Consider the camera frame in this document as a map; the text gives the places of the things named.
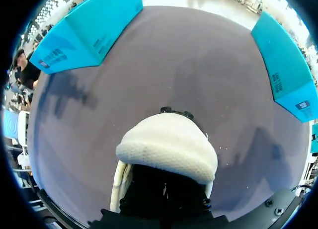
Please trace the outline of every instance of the cyan foam block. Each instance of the cyan foam block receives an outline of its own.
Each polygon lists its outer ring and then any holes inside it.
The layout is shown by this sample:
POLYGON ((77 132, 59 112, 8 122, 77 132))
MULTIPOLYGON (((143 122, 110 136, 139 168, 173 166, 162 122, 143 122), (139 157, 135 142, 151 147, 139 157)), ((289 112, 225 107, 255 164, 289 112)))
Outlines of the cyan foam block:
POLYGON ((294 40, 266 12, 251 34, 263 56, 274 100, 302 122, 318 118, 313 76, 294 40))
POLYGON ((313 125, 313 138, 311 153, 318 153, 318 124, 313 125))
POLYGON ((46 74, 98 66, 142 9, 142 0, 86 0, 47 33, 30 61, 46 74))

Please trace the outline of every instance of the black frame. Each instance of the black frame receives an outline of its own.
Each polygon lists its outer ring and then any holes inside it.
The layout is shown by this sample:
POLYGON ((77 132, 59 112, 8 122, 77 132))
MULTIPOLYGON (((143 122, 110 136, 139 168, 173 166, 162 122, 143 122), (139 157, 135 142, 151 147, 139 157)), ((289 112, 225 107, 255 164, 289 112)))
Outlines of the black frame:
MULTIPOLYGON (((15 44, 18 42, 19 34, 21 34, 23 26, 27 24, 25 20, 30 19, 31 14, 35 10, 34 7, 41 3, 41 1, 43 0, 2 0, 2 22, 6 24, 5 37, 1 40, 2 48, 6 50, 4 51, 6 53, 5 57, 2 58, 0 62, 2 66, 0 76, 3 86, 8 80, 8 75, 5 70, 12 64, 12 53, 15 49, 15 44)), ((302 17, 312 38, 318 43, 318 0, 287 1, 302 17)), ((5 213, 1 215, 2 223, 10 223, 11 228, 27 226, 37 229, 46 228, 35 212, 31 210, 21 194, 21 189, 19 189, 15 182, 11 168, 6 160, 2 138, 0 140, 0 147, 0 167, 6 197, 2 200, 1 207, 3 207, 3 212, 8 212, 8 214, 5 213), (13 212, 16 213, 16 218, 12 216, 13 212)), ((316 202, 318 202, 318 182, 314 184, 312 193, 307 197, 303 206, 289 222, 287 228, 298 228, 299 226, 304 226, 305 223, 315 225, 317 223, 317 216, 314 215, 317 206, 316 202)))

